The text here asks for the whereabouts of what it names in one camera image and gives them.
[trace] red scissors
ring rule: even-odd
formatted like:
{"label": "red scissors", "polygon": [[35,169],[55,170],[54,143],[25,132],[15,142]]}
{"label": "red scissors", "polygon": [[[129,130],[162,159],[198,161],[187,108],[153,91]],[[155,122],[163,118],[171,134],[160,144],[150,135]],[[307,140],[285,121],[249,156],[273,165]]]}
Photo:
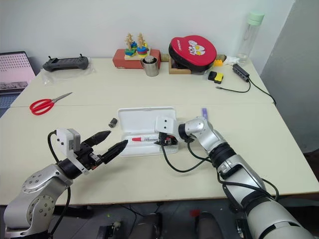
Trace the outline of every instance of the red scissors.
{"label": "red scissors", "polygon": [[36,102],[33,102],[30,105],[30,110],[32,112],[32,114],[36,115],[36,116],[40,116],[46,112],[48,112],[53,106],[54,103],[57,102],[58,100],[68,96],[69,94],[71,94],[72,92],[65,94],[63,96],[60,96],[58,98],[55,99],[42,99]]}

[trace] water bottle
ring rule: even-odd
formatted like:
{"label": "water bottle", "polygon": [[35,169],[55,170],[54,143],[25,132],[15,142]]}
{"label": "water bottle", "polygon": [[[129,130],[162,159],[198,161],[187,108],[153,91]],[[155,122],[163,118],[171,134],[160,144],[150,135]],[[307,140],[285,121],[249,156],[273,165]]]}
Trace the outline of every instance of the water bottle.
{"label": "water bottle", "polygon": [[260,25],[264,19],[264,14],[257,12],[250,12],[247,25],[244,31],[243,39],[240,43],[237,57],[239,58],[239,64],[245,64],[251,50],[253,49]]}

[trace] laptop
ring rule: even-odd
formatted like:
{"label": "laptop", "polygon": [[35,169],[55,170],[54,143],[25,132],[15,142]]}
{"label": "laptop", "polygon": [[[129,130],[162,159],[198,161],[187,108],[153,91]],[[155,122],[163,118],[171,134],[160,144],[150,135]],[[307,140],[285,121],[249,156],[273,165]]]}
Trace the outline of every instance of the laptop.
{"label": "laptop", "polygon": [[34,77],[24,51],[0,53],[0,118]]}

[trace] red marker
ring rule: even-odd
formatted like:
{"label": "red marker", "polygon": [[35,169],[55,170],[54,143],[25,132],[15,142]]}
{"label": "red marker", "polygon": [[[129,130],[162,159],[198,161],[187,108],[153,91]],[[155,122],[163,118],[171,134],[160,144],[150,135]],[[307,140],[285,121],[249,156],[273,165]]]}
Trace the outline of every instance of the red marker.
{"label": "red marker", "polygon": [[158,138],[135,137],[135,138],[132,138],[132,141],[136,141],[136,142],[143,142],[143,141],[155,142],[155,141],[158,141]]}

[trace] laptop screen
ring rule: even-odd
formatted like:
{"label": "laptop screen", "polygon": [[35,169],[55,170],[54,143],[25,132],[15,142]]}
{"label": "laptop screen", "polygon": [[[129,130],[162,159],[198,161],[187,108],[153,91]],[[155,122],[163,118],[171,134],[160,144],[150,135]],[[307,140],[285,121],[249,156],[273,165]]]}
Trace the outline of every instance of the laptop screen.
{"label": "laptop screen", "polygon": [[22,91],[34,77],[24,51],[0,53],[0,93]]}

